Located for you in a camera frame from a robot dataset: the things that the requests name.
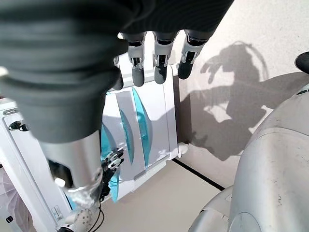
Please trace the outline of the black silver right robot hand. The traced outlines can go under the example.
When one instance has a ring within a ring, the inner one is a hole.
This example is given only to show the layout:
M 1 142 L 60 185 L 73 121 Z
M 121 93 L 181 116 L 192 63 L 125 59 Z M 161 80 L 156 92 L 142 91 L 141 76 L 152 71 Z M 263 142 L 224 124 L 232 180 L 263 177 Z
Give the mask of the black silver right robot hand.
M 116 58 L 128 53 L 134 85 L 144 83 L 146 32 L 155 38 L 154 79 L 162 84 L 174 38 L 186 33 L 179 74 L 194 60 L 231 6 L 230 0 L 3 0 L 1 93 L 16 102 L 40 142 L 51 175 L 83 208 L 107 187 L 100 131 L 105 95 L 120 90 Z

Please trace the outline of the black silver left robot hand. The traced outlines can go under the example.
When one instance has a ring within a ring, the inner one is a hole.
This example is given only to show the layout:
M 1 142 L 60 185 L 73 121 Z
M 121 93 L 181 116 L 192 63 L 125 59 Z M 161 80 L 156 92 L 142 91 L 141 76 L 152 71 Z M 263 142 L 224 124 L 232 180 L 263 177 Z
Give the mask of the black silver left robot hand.
M 115 149 L 103 159 L 101 162 L 101 167 L 103 170 L 102 177 L 104 182 L 108 182 L 116 173 L 117 169 L 124 161 L 124 158 L 122 158 L 123 155 L 123 149 Z

